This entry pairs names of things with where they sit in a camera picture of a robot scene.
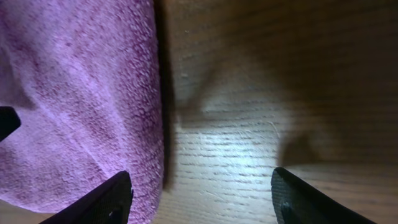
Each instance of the fabric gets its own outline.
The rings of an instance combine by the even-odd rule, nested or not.
[[[152,1],[0,0],[0,199],[59,212],[121,170],[130,223],[150,223],[163,174]]]

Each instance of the wood grain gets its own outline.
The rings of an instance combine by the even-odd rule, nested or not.
[[[155,5],[168,172],[154,223],[276,223],[276,166],[395,223],[396,1]]]

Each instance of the purple towel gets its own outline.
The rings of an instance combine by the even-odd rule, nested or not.
[[[0,199],[59,212],[121,170],[130,223],[159,205],[163,142],[153,2],[0,0]]]

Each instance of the brown wood surface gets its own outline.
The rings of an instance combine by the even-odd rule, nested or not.
[[[154,223],[276,223],[276,166],[396,223],[397,3],[156,1],[168,169]]]

